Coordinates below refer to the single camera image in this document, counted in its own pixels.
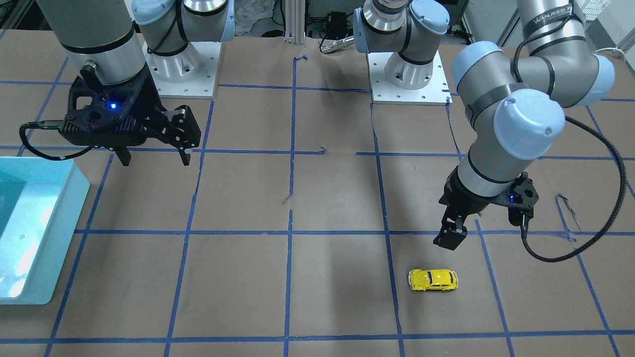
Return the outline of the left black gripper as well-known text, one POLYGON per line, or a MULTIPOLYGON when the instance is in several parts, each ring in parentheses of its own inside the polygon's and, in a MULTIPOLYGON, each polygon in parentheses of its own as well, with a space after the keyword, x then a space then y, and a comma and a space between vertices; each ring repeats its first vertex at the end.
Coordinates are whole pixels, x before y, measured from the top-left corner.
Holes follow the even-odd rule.
POLYGON ((527 172, 522 172, 497 196, 479 196, 461 183, 457 171, 458 169, 454 169, 447 177, 444 193, 439 200, 447 208, 442 218, 442 228, 433 239, 433 244, 456 250, 467 237, 465 218, 483 211, 490 204, 508 208, 508 221, 511 224, 521 224, 523 217, 529 220, 533 218, 534 206, 539 196, 527 172))

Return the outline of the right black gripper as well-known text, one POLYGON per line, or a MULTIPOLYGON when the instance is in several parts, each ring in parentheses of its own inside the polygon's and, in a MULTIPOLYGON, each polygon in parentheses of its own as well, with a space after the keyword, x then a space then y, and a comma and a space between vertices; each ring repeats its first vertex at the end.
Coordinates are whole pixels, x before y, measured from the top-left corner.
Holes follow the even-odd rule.
POLYGON ((127 147, 156 138, 177 148, 188 166, 200 146, 199 124, 188 105, 165 110, 147 65, 127 81, 104 84, 97 66, 86 63, 69 91, 60 134, 73 145, 112 148, 123 166, 131 162, 127 147))

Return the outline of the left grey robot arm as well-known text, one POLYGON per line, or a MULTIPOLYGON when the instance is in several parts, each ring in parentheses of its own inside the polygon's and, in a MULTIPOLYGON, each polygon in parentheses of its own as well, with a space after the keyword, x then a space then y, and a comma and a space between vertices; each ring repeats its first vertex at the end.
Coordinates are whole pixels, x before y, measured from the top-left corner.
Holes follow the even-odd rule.
MULTIPOLYGON (((490 204, 506 206, 526 240, 538 194, 525 169, 565 128, 565 108, 604 99, 615 80, 606 57, 587 47, 585 17, 573 0, 518 0, 528 56, 508 58, 493 42, 473 43, 456 56, 451 76, 477 134, 449 174, 439 202, 446 205, 434 244, 456 249, 463 222, 490 204)), ((393 52, 388 73, 407 89, 426 84, 447 10, 434 0, 368 0, 354 12, 356 49, 393 52)))

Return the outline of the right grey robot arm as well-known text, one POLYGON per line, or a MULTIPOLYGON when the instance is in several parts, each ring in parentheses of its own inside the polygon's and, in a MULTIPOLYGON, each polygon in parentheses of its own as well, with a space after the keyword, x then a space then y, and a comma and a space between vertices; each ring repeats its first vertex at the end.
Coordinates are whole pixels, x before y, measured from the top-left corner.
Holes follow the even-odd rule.
POLYGON ((127 166, 129 148, 148 138, 177 149, 188 165, 200 128, 189 106, 169 111, 156 79, 204 78, 195 43, 231 41, 232 0, 39 0, 45 19, 79 69, 63 120, 28 122, 22 144, 46 160, 77 158, 105 148, 127 166))

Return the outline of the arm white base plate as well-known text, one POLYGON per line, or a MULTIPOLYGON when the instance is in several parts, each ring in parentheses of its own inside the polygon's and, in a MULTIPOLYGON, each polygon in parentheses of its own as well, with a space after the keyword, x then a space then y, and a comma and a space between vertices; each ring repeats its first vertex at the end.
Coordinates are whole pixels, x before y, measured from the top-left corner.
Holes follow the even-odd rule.
POLYGON ((452 104, 439 52, 431 63, 415 65, 397 53, 367 54, 372 103, 446 106, 452 104))
POLYGON ((146 63, 163 99, 214 99, 221 49, 218 42, 192 42, 180 54, 163 57, 148 54, 147 43, 143 44, 146 63))

